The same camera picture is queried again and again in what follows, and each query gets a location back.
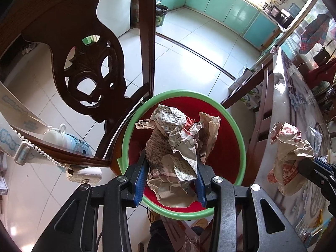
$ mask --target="white strap with blue print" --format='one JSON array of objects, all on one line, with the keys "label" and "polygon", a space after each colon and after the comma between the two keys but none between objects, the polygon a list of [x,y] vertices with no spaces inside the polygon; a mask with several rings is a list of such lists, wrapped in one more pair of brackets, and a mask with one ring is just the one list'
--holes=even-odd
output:
[{"label": "white strap with blue print", "polygon": [[11,125],[22,130],[38,134],[49,130],[47,124],[29,111],[1,82],[0,111]]},{"label": "white strap with blue print", "polygon": [[49,159],[34,150],[32,144],[21,140],[2,113],[0,113],[0,150],[14,157],[15,162],[19,165],[24,165],[26,162],[39,164],[51,163]]}]

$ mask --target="green trash can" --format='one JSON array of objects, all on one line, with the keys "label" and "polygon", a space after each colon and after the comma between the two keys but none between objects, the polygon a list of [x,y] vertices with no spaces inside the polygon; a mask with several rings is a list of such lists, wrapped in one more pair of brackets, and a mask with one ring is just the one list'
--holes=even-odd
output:
[{"label": "green trash can", "polygon": [[165,5],[156,5],[156,18],[155,18],[155,26],[163,25],[163,21],[165,16],[168,13],[169,8]]},{"label": "green trash can", "polygon": [[[134,124],[139,119],[150,118],[154,109],[161,103],[176,107],[192,119],[198,119],[198,112],[208,113],[221,118],[217,141],[207,160],[216,175],[222,176],[231,183],[240,185],[243,181],[246,167],[246,152],[241,132],[226,109],[198,92],[173,90],[156,95],[146,101],[131,118],[123,140],[122,157],[118,159],[121,173],[125,173],[129,164],[138,161],[140,151],[145,148],[151,136],[151,130],[139,130]],[[176,220],[196,220],[213,214],[214,209],[204,209],[199,202],[193,202],[187,208],[169,208],[161,205],[154,192],[146,186],[142,203],[155,212]]]}]

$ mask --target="paper with red print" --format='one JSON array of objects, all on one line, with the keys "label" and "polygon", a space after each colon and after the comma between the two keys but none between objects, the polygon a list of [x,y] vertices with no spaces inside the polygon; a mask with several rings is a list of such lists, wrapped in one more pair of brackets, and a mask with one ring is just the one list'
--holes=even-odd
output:
[{"label": "paper with red print", "polygon": [[197,154],[205,163],[216,142],[220,118],[200,112],[200,121],[174,107],[159,104],[138,129],[153,129],[146,144],[150,165],[147,183],[164,206],[188,207],[196,195],[189,184],[197,179]]},{"label": "paper with red print", "polygon": [[288,123],[275,123],[270,139],[271,144],[278,143],[278,151],[267,180],[278,183],[283,195],[293,195],[307,182],[299,174],[298,164],[306,157],[314,157],[313,148],[307,140],[301,139],[301,132]]}]

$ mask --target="black pants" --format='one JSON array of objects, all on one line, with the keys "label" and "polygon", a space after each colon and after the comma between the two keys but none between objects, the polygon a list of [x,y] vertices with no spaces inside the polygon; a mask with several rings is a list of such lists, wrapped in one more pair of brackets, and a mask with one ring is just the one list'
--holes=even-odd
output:
[{"label": "black pants", "polygon": [[[194,226],[191,229],[197,236],[204,230],[200,226]],[[153,222],[149,232],[151,234],[151,239],[148,243],[147,252],[175,252],[162,220]]]}]

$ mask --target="white refrigerator door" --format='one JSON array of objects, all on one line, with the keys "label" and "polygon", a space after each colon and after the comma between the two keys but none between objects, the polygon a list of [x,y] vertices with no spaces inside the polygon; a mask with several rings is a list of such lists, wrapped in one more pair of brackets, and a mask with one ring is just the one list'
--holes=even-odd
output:
[{"label": "white refrigerator door", "polygon": [[131,0],[99,0],[96,13],[117,37],[130,29]]}]

